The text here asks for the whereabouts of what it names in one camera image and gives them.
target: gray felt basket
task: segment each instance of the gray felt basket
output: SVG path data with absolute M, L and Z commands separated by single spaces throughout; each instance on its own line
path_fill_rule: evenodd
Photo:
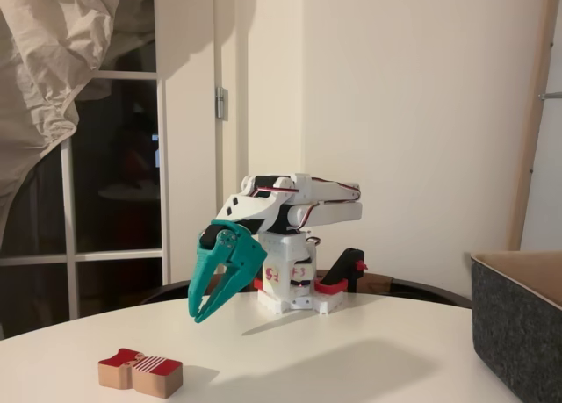
M 472 336 L 524 403 L 562 403 L 562 252 L 472 255 Z

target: wooden block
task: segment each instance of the wooden block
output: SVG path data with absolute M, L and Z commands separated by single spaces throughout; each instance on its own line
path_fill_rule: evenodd
M 118 390 L 133 388 L 131 367 L 145 358 L 136 350 L 119 349 L 116 355 L 97 363 L 99 384 Z
M 150 396 L 167 399 L 184 383 L 184 366 L 165 357 L 151 356 L 132 370 L 133 388 Z

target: robotic arm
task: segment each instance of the robotic arm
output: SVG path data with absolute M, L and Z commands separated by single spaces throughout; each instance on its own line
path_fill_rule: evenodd
M 242 191 L 227 200 L 198 238 L 198 261 L 188 292 L 190 315 L 196 322 L 206 319 L 251 283 L 266 258 L 274 264 L 273 269 L 268 269 L 268 277 L 274 270 L 277 283 L 281 275 L 281 283 L 286 284 L 273 284 L 275 290 L 270 289 L 270 294 L 285 301 L 303 296 L 305 289 L 309 292 L 315 261 L 311 268 L 302 269 L 307 279 L 291 275 L 295 263 L 312 261 L 311 256 L 315 260 L 315 249 L 310 249 L 306 234 L 300 230 L 361 219 L 360 198 L 358 184 L 341 184 L 305 174 L 246 176 Z M 259 242 L 252 238 L 256 234 Z M 201 307 L 205 289 L 221 263 L 226 272 Z

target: black plastic part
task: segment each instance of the black plastic part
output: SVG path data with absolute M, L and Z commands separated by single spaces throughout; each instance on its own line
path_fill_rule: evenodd
M 269 186 L 270 188 L 275 184 L 275 182 L 277 182 L 277 180 L 279 179 L 279 176 L 256 176 L 255 180 L 254 180 L 254 187 L 255 188 L 259 188 L 260 186 Z M 258 198 L 267 198 L 269 195 L 271 195 L 271 192 L 269 191 L 259 191 L 255 197 Z
M 296 265 L 296 264 L 312 264 L 312 263 L 313 263 L 313 259 L 312 259 L 312 258 L 307 258 L 306 260 L 297 261 L 297 262 L 295 263 L 295 265 Z
M 330 286 L 340 283 L 344 278 L 348 280 L 348 292 L 357 292 L 357 280 L 363 277 L 363 270 L 356 267 L 357 261 L 364 261 L 365 252 L 361 249 L 347 248 L 342 252 L 335 264 L 326 273 L 320 283 Z
M 279 207 L 279 215 L 277 216 L 275 223 L 267 229 L 268 232 L 273 234 L 297 234 L 299 231 L 293 229 L 289 224 L 289 210 L 291 210 L 292 205 L 282 204 Z
M 291 280 L 291 284 L 293 286 L 309 286 L 310 285 L 310 280 L 303 280 L 302 282 L 297 282 L 295 280 Z
M 199 238 L 199 243 L 201 244 L 201 247 L 203 247 L 204 249 L 213 249 L 214 244 L 217 243 L 217 234 L 219 234 L 220 231 L 226 229 L 227 229 L 226 226 L 209 225 L 207 229 L 205 229 L 201 237 Z
M 252 234 L 257 234 L 257 231 L 263 224 L 262 219 L 240 220 L 236 222 L 237 225 L 246 227 Z

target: white round table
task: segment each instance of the white round table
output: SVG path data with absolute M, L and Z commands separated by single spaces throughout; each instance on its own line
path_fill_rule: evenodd
M 184 363 L 169 400 L 241 403 L 519 402 L 472 348 L 471 311 L 351 294 L 335 313 L 276 316 L 240 293 L 202 324 L 185 299 L 0 342 L 0 401 L 156 402 L 97 383 L 118 348 Z

